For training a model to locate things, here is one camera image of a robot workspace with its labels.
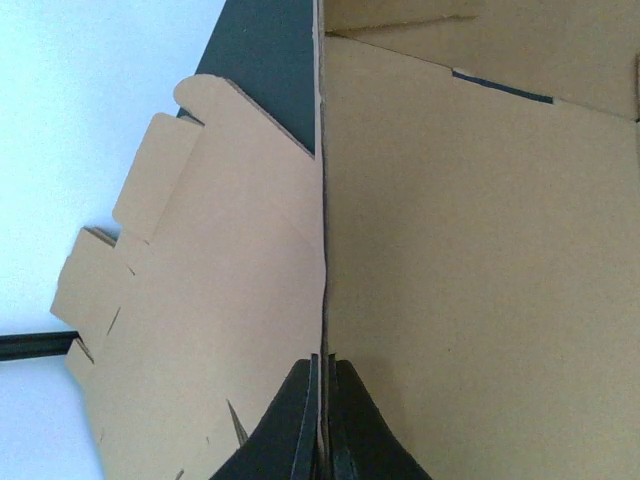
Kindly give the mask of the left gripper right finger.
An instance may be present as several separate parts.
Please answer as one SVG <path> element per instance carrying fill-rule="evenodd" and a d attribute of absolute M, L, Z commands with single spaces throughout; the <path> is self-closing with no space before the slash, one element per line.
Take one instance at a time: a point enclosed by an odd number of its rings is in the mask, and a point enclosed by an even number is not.
<path fill-rule="evenodd" d="M 430 480 L 385 422 L 353 364 L 329 356 L 328 423 L 335 479 Z"/>

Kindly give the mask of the cardboard box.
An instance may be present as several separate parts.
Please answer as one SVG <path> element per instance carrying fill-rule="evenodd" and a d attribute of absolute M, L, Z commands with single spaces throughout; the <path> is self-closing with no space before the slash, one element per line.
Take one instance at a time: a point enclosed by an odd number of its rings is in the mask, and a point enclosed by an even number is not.
<path fill-rule="evenodd" d="M 435 478 L 637 478 L 638 3 L 323 13 L 330 350 Z"/>

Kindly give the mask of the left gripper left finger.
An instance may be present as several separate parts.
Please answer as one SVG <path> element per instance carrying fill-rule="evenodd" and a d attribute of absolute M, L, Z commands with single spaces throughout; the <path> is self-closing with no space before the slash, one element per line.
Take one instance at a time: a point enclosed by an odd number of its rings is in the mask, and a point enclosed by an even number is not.
<path fill-rule="evenodd" d="M 300 359 L 245 444 L 213 480 L 309 480 L 315 475 L 318 356 Z"/>

